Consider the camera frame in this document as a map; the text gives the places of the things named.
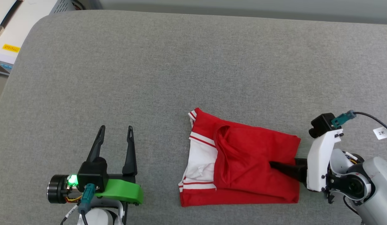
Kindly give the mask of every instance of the green led light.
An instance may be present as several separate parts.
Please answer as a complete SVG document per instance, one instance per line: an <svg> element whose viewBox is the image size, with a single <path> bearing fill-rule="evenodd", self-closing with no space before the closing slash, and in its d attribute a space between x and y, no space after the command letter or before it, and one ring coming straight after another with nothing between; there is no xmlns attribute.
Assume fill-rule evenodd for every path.
<svg viewBox="0 0 387 225"><path fill-rule="evenodd" d="M72 187L76 187L78 185L78 178L76 177L75 174L69 177L68 185Z"/></svg>

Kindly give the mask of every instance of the label tag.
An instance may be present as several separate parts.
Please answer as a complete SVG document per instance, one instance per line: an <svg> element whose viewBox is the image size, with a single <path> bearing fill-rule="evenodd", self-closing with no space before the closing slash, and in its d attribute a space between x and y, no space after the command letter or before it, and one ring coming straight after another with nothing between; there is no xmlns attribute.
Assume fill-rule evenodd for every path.
<svg viewBox="0 0 387 225"><path fill-rule="evenodd" d="M3 49L18 53L21 48L20 47L15 47L15 46L12 46L12 45L9 45L9 44L5 44L3 46Z"/></svg>
<svg viewBox="0 0 387 225"><path fill-rule="evenodd" d="M374 129L373 132L377 136L378 140L387 138L387 129L385 127Z"/></svg>

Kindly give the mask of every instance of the white fabric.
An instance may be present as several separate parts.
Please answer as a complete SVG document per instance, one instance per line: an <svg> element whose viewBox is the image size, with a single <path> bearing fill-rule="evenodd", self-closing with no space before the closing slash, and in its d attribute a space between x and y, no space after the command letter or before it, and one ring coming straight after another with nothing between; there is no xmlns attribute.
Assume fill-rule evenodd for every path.
<svg viewBox="0 0 387 225"><path fill-rule="evenodd" d="M193 125L196 120L195 111L190 112L188 115ZM184 188L216 188L212 183L214 181L214 163L217 158L214 141L194 132L191 132L189 139L191 140L191 147L189 148L188 165L182 181L179 183L179 191L182 192Z"/></svg>

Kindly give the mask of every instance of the yellow sticker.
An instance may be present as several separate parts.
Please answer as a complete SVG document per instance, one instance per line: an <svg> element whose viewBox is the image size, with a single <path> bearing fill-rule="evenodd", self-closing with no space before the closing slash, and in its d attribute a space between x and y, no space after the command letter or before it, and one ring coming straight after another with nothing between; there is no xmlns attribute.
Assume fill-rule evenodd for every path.
<svg viewBox="0 0 387 225"><path fill-rule="evenodd" d="M19 52L19 50L21 49L20 47L15 47L15 46L12 46L12 45L9 45L9 44L5 44L3 46L3 49L4 50L9 50L9 51L12 51L12 52Z"/></svg>

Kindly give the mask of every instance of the white device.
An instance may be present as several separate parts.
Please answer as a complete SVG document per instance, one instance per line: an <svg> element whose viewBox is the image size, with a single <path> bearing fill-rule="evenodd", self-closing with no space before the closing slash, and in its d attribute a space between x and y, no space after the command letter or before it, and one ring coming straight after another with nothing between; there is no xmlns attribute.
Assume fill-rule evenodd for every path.
<svg viewBox="0 0 387 225"><path fill-rule="evenodd" d="M308 154L308 176L307 188L312 191L324 191L327 168L331 158L334 144L341 141L339 134L343 130L329 131L321 137L316 138Z"/></svg>
<svg viewBox="0 0 387 225"><path fill-rule="evenodd" d="M71 0L0 0L0 74L9 75L37 21L47 15L74 10Z"/></svg>
<svg viewBox="0 0 387 225"><path fill-rule="evenodd" d="M124 207L120 201L95 197L92 199L91 205L94 209L86 214L88 225L124 225L122 218L126 215L124 215ZM117 208L118 214L102 208ZM84 225L81 214L79 214L77 225Z"/></svg>

